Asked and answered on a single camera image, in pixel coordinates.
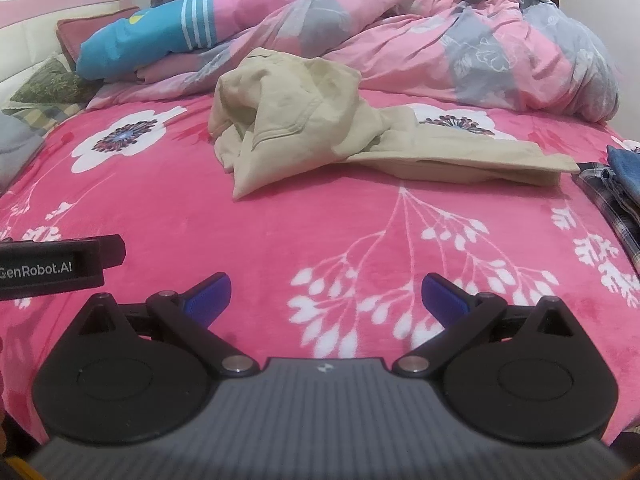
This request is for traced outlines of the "plaid shirt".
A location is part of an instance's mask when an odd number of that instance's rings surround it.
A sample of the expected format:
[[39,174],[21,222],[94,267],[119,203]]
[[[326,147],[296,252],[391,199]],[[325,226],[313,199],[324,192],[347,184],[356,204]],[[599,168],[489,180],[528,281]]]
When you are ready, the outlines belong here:
[[624,190],[614,171],[598,162],[578,165],[573,178],[614,231],[626,255],[639,273],[639,206]]

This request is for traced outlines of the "blue jeans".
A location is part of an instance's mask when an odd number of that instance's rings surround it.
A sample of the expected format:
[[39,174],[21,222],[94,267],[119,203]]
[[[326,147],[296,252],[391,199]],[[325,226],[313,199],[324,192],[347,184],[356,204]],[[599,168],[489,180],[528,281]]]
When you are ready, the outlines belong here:
[[608,147],[608,169],[605,171],[608,201],[619,214],[639,223],[639,151]]

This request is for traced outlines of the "pink floral blanket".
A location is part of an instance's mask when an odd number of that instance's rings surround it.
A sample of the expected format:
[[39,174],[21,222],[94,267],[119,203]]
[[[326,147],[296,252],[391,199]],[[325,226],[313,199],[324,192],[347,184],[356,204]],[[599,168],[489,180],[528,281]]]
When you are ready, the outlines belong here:
[[105,289],[121,302],[227,273],[213,331],[258,360],[396,358],[439,332],[420,301],[430,272],[512,304],[560,296],[620,387],[606,437],[638,422],[638,275],[571,177],[439,184],[335,165],[235,200],[211,107],[129,103],[64,122],[2,196],[2,235],[120,235],[126,259]]

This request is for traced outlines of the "pink white headboard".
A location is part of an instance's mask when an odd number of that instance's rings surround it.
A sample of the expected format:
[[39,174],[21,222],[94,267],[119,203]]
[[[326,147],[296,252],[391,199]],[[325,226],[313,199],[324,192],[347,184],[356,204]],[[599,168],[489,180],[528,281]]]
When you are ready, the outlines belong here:
[[49,58],[64,60],[56,30],[64,18],[93,18],[132,0],[6,0],[1,3],[1,101],[8,102]]

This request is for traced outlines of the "green patterned pillow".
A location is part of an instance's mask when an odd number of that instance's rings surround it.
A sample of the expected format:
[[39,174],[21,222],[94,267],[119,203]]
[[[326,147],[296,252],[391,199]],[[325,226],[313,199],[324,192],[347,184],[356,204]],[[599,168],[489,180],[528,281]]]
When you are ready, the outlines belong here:
[[102,81],[85,80],[57,58],[49,58],[9,97],[1,111],[45,138],[81,113],[101,87]]

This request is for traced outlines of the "beige trousers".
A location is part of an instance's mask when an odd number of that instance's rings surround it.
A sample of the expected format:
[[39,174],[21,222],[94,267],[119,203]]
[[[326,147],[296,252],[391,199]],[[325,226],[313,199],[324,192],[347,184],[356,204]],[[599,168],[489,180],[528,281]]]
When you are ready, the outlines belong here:
[[216,84],[208,120],[234,198],[334,164],[399,179],[470,184],[505,180],[555,186],[574,159],[533,142],[421,124],[411,107],[373,107],[360,76],[322,58],[256,49]]

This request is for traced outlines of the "pink grey quilt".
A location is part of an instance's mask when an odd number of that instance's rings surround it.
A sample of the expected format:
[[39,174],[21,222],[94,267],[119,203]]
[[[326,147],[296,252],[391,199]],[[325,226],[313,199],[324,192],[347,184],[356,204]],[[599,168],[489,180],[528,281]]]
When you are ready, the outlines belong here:
[[170,0],[100,28],[76,70],[104,105],[212,90],[257,48],[326,58],[363,89],[607,122],[608,51],[552,0]]

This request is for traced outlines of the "dark pink pillow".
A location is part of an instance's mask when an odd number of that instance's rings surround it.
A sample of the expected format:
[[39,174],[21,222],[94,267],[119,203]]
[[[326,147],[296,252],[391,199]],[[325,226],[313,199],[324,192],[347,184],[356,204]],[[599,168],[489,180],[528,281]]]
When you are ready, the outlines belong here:
[[70,66],[75,67],[80,55],[81,44],[95,32],[121,18],[131,18],[138,11],[140,11],[138,6],[132,6],[109,14],[59,20],[56,24],[56,36]]

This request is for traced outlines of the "grey garment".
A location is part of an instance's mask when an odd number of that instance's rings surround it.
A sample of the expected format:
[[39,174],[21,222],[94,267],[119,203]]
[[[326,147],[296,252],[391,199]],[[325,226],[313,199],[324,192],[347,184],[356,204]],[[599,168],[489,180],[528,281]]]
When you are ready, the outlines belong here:
[[29,125],[1,114],[0,192],[4,194],[43,146],[43,138]]

